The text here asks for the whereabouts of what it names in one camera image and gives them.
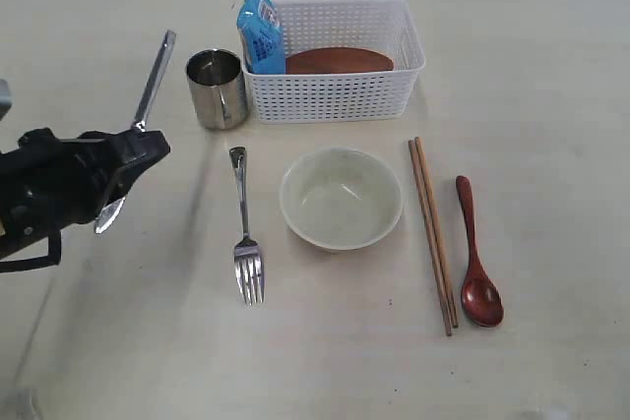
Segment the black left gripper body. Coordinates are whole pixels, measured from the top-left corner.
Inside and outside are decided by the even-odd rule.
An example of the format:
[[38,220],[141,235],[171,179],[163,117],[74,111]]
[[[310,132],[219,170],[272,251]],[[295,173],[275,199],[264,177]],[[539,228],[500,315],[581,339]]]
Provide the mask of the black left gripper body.
[[61,230],[94,221],[105,202],[107,179],[73,174],[73,143],[48,128],[31,130],[18,147],[1,154],[1,257],[6,259],[41,240],[42,261],[59,260]]

